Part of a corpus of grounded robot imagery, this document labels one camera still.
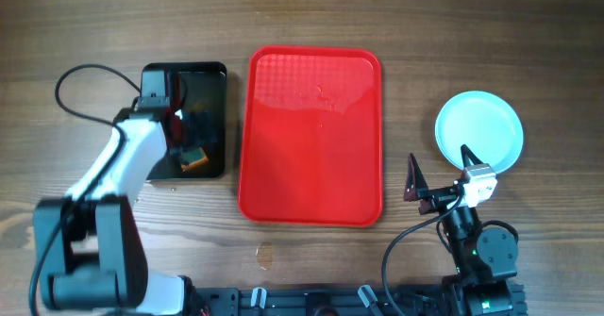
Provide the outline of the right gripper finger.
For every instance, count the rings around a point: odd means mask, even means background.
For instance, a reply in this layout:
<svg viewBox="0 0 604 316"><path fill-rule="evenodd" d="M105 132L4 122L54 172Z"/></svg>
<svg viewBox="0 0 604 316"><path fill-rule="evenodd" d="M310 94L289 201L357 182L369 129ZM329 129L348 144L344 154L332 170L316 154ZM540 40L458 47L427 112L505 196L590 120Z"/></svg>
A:
<svg viewBox="0 0 604 316"><path fill-rule="evenodd" d="M416 157L413 153L408 156L408 176L404 191L404 200L408 202L420 201L428 197L428 184L421 172Z"/></svg>
<svg viewBox="0 0 604 316"><path fill-rule="evenodd" d="M463 144L461 146L461 160L463 169L482 164L482 161L472 152L472 150L466 144Z"/></svg>

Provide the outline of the white plate top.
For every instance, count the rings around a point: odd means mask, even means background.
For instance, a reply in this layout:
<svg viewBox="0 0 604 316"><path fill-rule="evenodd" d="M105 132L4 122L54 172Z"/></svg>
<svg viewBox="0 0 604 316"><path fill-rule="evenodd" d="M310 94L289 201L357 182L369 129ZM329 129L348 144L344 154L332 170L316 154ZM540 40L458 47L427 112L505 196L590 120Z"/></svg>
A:
<svg viewBox="0 0 604 316"><path fill-rule="evenodd" d="M498 174L516 163L524 146L524 129L515 110L486 91L465 91L449 99L436 117L434 136L455 167L463 167L461 147L466 145Z"/></svg>

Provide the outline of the orange green sponge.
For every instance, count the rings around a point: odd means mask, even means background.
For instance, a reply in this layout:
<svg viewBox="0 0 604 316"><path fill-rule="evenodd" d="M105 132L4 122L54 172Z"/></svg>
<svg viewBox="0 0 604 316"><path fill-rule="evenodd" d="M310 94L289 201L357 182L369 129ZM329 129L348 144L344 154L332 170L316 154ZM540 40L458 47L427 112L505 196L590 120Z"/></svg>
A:
<svg viewBox="0 0 604 316"><path fill-rule="evenodd" d="M208 162L209 158L202 147L182 151L179 156L179 163L183 172L200 168Z"/></svg>

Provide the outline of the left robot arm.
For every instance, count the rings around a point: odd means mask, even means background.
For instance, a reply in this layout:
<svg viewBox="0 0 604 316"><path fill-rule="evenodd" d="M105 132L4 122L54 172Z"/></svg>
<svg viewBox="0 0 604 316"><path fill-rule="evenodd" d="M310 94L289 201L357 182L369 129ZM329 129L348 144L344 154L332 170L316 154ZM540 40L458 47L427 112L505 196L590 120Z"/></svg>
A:
<svg viewBox="0 0 604 316"><path fill-rule="evenodd" d="M143 71L138 98L108 123L111 137L90 170L35 207L31 314L39 302L50 310L190 313L191 281L149 270L132 212L153 168L183 141L184 97L172 81L162 69Z"/></svg>

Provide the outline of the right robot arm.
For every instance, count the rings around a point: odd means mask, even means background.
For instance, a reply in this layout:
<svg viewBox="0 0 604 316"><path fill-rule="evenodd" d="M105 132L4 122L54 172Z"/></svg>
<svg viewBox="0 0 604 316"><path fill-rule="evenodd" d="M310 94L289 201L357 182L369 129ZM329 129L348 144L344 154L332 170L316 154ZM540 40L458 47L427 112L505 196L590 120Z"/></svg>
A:
<svg viewBox="0 0 604 316"><path fill-rule="evenodd" d="M431 189L415 156L408 157L404 199L420 203L421 215L435 213L438 235L452 256L457 273L443 278L426 303L426 315L526 315L524 287L517 276L517 231L509 224L481 221L478 205L489 200L497 185L496 173L469 149L461 146L463 170L452 185Z"/></svg>

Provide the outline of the red plastic tray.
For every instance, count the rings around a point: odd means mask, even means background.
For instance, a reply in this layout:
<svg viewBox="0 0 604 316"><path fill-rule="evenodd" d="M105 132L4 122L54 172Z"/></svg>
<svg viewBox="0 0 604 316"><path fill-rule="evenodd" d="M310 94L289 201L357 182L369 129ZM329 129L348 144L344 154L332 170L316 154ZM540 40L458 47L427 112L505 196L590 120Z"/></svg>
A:
<svg viewBox="0 0 604 316"><path fill-rule="evenodd" d="M363 49L250 59L238 207L255 223L368 227L383 210L382 70Z"/></svg>

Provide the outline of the black rectangular water basin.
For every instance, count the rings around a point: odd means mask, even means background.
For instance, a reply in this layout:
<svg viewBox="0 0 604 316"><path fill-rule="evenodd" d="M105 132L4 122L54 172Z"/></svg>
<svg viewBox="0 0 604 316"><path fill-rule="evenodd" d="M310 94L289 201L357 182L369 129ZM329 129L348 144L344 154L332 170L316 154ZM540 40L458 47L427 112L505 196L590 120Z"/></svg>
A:
<svg viewBox="0 0 604 316"><path fill-rule="evenodd" d="M227 68L218 61L161 62L145 68L170 71L181 95L181 110L160 109L167 151L148 178L194 180L220 177L226 167ZM202 147L209 162L189 172L179 163L182 151Z"/></svg>

